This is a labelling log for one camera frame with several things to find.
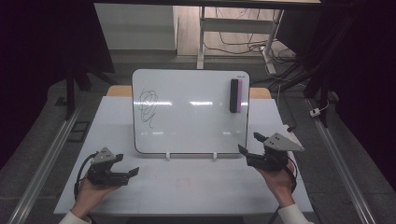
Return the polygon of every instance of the white table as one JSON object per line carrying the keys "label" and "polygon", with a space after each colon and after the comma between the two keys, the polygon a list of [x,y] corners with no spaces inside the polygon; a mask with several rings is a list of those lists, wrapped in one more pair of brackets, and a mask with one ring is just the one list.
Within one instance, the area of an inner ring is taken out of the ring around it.
{"label": "white table", "polygon": [[[263,153],[253,132],[287,134],[274,100],[249,101],[247,148]],[[104,97],[55,214],[65,214],[74,204],[73,185],[82,162],[93,152],[108,147],[124,154],[113,172],[140,167],[128,186],[107,195],[93,214],[111,216],[244,216],[273,213],[278,204],[260,174],[242,156],[175,159],[144,156],[134,149],[131,97]],[[312,212],[304,182],[297,179],[293,197],[303,212]]]}

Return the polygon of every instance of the black scribble drawing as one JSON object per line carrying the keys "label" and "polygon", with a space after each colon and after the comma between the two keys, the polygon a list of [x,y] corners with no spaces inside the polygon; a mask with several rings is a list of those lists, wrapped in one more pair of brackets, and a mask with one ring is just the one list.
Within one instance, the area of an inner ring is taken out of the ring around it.
{"label": "black scribble drawing", "polygon": [[152,129],[151,126],[152,119],[155,115],[155,109],[157,108],[157,100],[158,96],[155,91],[145,91],[142,90],[142,93],[139,96],[138,107],[141,112],[141,119],[143,122],[148,122],[148,126]]}

